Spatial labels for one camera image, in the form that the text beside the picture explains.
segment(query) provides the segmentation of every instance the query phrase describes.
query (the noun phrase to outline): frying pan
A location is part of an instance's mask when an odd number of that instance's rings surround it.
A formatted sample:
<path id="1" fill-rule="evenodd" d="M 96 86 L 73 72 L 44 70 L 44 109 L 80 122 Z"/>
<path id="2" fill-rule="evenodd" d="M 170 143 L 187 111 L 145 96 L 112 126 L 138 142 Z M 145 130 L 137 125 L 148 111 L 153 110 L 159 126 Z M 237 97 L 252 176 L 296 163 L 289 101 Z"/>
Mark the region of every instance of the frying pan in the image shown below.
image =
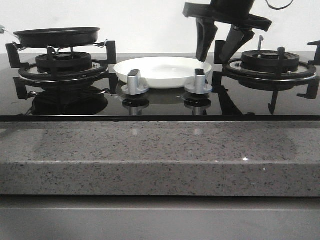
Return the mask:
<path id="1" fill-rule="evenodd" d="M 94 44 L 99 30 L 98 27 L 68 27 L 16 31 L 13 34 L 27 48 L 70 48 Z"/>

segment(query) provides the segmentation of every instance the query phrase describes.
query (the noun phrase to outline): white plate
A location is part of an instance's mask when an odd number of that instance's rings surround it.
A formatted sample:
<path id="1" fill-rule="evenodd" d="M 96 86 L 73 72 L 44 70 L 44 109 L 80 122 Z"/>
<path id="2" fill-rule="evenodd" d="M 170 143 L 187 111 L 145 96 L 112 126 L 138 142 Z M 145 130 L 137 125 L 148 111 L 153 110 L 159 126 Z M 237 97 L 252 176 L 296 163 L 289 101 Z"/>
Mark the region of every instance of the white plate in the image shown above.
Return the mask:
<path id="1" fill-rule="evenodd" d="M 186 57 L 155 56 L 130 59 L 114 66 L 118 78 L 127 83 L 127 75 L 138 69 L 152 89 L 182 88 L 195 80 L 195 69 L 203 69 L 208 77 L 212 66 Z"/>

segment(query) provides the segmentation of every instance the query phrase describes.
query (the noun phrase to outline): gas stove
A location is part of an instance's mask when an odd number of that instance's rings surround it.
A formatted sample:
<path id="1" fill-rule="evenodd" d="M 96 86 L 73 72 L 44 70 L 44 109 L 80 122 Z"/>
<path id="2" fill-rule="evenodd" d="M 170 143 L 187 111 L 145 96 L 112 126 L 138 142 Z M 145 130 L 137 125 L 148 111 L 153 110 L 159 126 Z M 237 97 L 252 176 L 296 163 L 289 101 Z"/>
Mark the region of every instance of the gas stove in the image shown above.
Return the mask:
<path id="1" fill-rule="evenodd" d="M 309 63 L 305 61 L 314 57 L 312 52 L 307 54 L 308 59 L 304 57 L 301 61 L 298 54 L 286 52 L 284 48 L 261 50 L 261 47 L 225 63 L 220 61 L 225 42 L 216 41 L 215 56 L 206 59 L 214 63 L 211 74 L 206 79 L 202 74 L 195 76 L 195 79 L 201 77 L 206 91 L 196 92 L 194 88 L 190 90 L 192 86 L 185 86 L 144 88 L 142 92 L 129 94 L 130 87 L 119 80 L 114 64 L 130 57 L 117 57 L 114 41 L 96 43 L 98 30 L 58 28 L 15 33 L 21 37 L 21 44 L 6 45 L 11 68 L 1 70 L 0 120 L 320 120 L 317 98 L 320 80 L 315 67 L 319 64 L 319 49 L 315 60 Z M 36 42 L 35 37 L 43 39 Z M 74 51 L 74 47 L 79 46 L 106 48 L 107 54 L 99 54 L 94 59 L 89 53 Z M 47 54 L 21 62 L 18 51 L 27 47 L 46 49 Z M 134 77 L 130 74 L 132 72 L 128 73 L 128 79 Z"/>

